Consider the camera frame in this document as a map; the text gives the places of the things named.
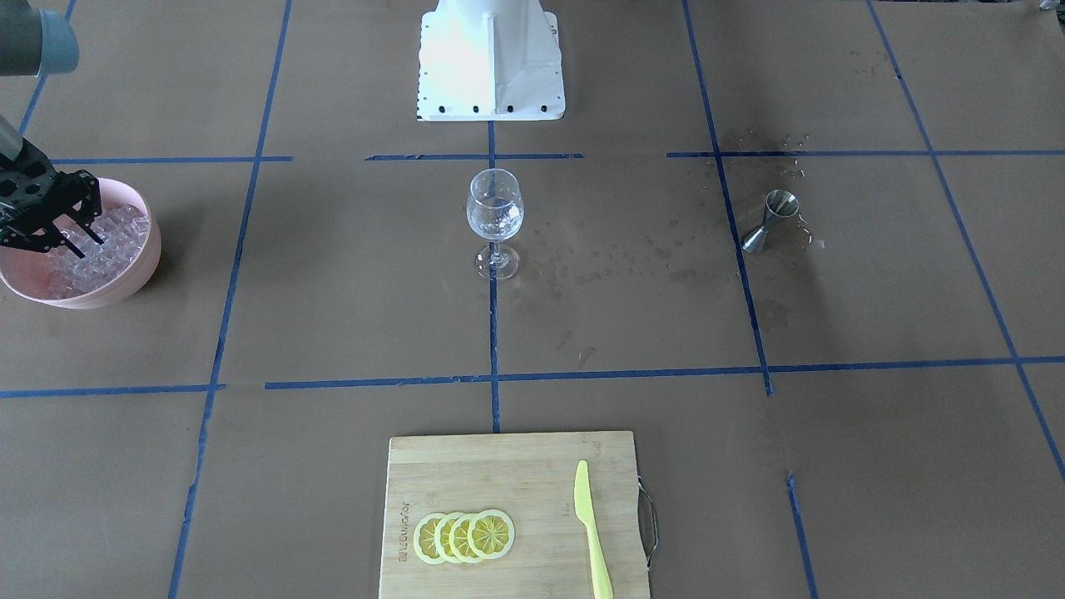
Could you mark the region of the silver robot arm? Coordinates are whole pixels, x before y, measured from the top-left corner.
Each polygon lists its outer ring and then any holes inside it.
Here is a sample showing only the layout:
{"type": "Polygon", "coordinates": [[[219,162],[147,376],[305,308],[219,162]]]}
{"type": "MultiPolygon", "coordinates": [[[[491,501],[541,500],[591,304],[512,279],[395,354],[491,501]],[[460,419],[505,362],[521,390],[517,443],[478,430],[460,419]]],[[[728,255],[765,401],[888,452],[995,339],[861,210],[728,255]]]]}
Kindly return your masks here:
{"type": "MultiPolygon", "coordinates": [[[[27,1],[1,3],[1,75],[4,77],[72,72],[80,50],[72,27],[58,12],[27,1]]],[[[2,216],[4,249],[51,253],[65,249],[77,258],[80,250],[58,228],[58,220],[69,218],[92,242],[103,239],[92,231],[102,216],[99,180],[88,171],[58,171],[51,160],[28,141],[7,119],[1,133],[2,216]]]]}

